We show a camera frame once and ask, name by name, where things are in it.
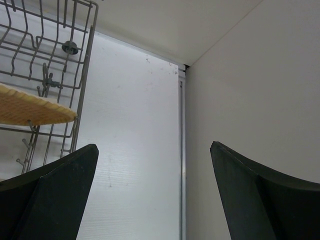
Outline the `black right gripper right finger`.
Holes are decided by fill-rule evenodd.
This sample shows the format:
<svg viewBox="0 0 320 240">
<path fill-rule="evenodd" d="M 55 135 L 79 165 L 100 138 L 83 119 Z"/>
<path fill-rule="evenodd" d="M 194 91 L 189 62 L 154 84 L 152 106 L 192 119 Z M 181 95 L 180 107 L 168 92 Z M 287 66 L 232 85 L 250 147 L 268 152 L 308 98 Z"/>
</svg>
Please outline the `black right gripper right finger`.
<svg viewBox="0 0 320 240">
<path fill-rule="evenodd" d="M 214 141 L 214 175 L 233 240 L 318 240 L 320 185 L 255 162 Z"/>
</svg>

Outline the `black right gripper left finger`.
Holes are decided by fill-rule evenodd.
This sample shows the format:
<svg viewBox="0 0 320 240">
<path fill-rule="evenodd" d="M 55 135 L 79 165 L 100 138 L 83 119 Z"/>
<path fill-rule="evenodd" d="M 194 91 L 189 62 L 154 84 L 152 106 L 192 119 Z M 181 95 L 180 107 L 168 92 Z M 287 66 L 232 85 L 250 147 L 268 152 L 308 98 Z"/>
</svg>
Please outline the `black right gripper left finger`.
<svg viewBox="0 0 320 240">
<path fill-rule="evenodd" d="M 2 240 L 75 240 L 99 150 L 88 144 L 0 183 Z"/>
</svg>

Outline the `woven leaf-shaped tray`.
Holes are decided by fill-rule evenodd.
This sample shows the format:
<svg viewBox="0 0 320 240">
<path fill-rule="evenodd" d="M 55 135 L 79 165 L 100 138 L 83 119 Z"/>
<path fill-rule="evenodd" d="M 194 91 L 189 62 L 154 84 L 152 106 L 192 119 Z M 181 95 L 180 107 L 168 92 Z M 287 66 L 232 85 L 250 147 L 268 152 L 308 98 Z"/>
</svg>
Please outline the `woven leaf-shaped tray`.
<svg viewBox="0 0 320 240">
<path fill-rule="evenodd" d="M 34 126 L 69 123 L 78 114 L 46 97 L 36 96 L 9 85 L 0 85 L 0 123 Z"/>
</svg>

